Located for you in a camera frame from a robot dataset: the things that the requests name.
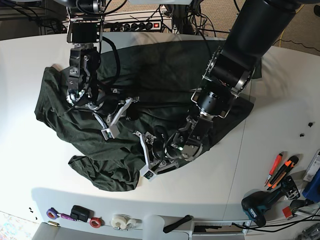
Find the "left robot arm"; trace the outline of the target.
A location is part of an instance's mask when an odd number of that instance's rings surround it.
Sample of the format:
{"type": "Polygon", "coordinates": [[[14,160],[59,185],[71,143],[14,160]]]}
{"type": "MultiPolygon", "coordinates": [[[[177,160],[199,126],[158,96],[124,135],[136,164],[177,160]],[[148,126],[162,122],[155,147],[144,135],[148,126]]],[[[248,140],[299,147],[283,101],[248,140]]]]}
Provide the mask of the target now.
{"type": "Polygon", "coordinates": [[[191,95],[191,105],[177,124],[156,126],[138,135],[145,165],[142,178],[176,170],[209,151],[245,120],[253,104],[242,92],[261,70],[262,57],[305,4],[303,0],[246,0],[222,45],[191,95]]]}

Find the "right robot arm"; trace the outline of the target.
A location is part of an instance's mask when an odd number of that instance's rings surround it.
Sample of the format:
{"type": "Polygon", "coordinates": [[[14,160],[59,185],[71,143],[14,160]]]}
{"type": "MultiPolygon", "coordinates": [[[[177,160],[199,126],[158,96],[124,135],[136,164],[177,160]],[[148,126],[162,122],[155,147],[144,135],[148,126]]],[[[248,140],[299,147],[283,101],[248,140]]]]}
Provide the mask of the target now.
{"type": "Polygon", "coordinates": [[[120,77],[120,56],[115,44],[103,36],[105,16],[109,14],[107,0],[66,0],[69,15],[67,42],[73,44],[69,57],[66,101],[71,110],[88,111],[101,125],[105,140],[115,139],[120,130],[120,118],[139,97],[130,94],[115,82],[120,77]],[[111,46],[116,71],[108,83],[98,79],[102,43],[111,46]]]}

